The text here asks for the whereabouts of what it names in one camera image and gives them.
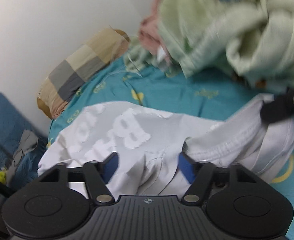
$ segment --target pillow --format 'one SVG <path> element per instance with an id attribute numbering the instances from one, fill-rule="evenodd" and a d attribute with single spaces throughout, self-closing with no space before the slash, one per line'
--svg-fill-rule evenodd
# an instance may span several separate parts
<path id="1" fill-rule="evenodd" d="M 61 62 L 45 79 L 37 105 L 50 119 L 56 119 L 77 90 L 109 62 L 128 48 L 129 38 L 121 30 L 106 28 Z"/>

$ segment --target white garment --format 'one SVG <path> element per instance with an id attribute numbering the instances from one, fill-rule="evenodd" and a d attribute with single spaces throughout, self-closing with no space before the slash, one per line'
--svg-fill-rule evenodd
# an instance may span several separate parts
<path id="1" fill-rule="evenodd" d="M 186 140 L 187 153 L 197 161 L 219 167 L 234 161 L 270 182 L 294 149 L 294 120 L 263 125 L 258 95 L 226 122 L 158 111 L 129 102 L 88 106 L 57 137 L 39 163 L 38 173 L 59 162 L 68 167 L 103 161 L 119 153 L 119 167 L 107 185 L 119 195 L 178 195 L 188 182 L 177 171 L 178 155 Z M 82 183 L 70 187 L 87 196 Z"/>

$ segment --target pink blanket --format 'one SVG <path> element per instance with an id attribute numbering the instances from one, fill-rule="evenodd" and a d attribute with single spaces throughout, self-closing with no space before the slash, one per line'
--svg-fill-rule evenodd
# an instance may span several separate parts
<path id="1" fill-rule="evenodd" d="M 161 37 L 158 35 L 158 5 L 161 0 L 154 0 L 151 15 L 145 18 L 140 23 L 139 40 L 141 45 L 150 51 L 152 55 L 157 54 L 157 49 L 162 46 L 167 55 L 169 55 L 166 46 L 164 45 Z"/>

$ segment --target yellow circle print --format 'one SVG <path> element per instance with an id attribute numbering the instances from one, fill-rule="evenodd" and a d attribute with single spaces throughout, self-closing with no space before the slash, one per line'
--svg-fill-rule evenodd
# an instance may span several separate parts
<path id="1" fill-rule="evenodd" d="M 288 177 L 292 174 L 293 170 L 294 170 L 294 155 L 291 154 L 291 156 L 289 156 L 289 159 L 288 159 L 287 171 L 282 176 L 279 176 L 279 177 L 276 177 L 275 179 L 273 179 L 272 183 L 280 183 L 280 182 L 288 179 Z"/>
<path id="2" fill-rule="evenodd" d="M 69 119 L 67 120 L 67 123 L 72 122 L 79 114 L 79 110 L 77 110 L 76 112 L 74 112 L 71 117 L 69 117 Z"/>

